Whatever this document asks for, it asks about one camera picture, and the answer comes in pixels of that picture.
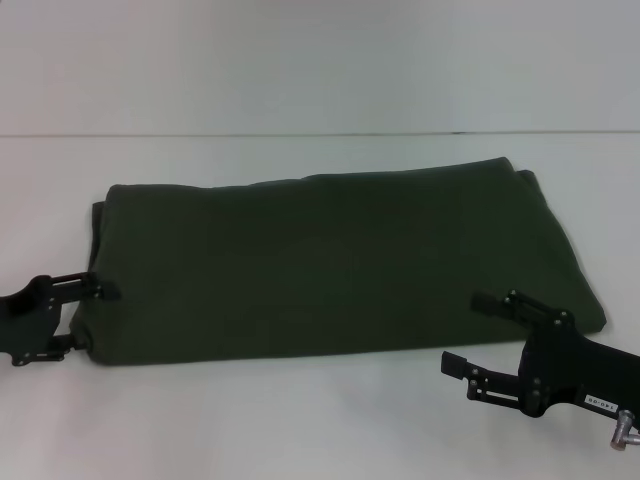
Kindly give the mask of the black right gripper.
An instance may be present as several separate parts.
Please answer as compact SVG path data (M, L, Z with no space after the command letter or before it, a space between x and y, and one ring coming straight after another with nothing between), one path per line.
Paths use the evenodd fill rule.
M581 335L567 310L550 307L516 290L505 296L475 292L470 308L531 330L516 375L486 369L443 352L441 372L467 381L467 398L520 406L533 418L550 407L571 404L615 418L639 415L639 357Z

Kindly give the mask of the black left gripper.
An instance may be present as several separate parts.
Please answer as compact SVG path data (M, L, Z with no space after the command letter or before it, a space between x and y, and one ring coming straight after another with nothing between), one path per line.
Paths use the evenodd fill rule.
M116 301L121 292L115 283L94 272L65 276L36 276L17 293L1 297L1 352L14 367L33 362L61 361L72 350L91 350L90 335L55 335L61 304L98 299Z

